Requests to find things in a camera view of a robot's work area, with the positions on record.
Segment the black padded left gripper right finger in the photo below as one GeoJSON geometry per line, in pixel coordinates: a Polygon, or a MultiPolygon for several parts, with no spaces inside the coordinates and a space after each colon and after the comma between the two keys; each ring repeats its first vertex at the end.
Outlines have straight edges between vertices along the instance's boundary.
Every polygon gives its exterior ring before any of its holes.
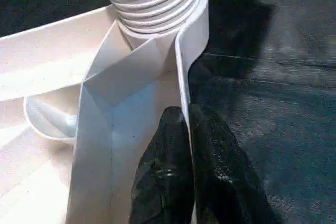
{"type": "Polygon", "coordinates": [[[200,223],[269,223],[259,178],[227,123],[212,109],[189,106],[196,212],[200,223]]]}

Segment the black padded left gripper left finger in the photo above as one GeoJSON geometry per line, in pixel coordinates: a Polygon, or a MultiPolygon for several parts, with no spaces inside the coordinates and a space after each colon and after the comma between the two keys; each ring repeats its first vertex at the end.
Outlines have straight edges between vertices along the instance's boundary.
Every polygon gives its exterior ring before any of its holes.
{"type": "Polygon", "coordinates": [[[140,158],[131,190],[130,223],[191,223],[194,175],[181,108],[170,106],[140,158]]]}

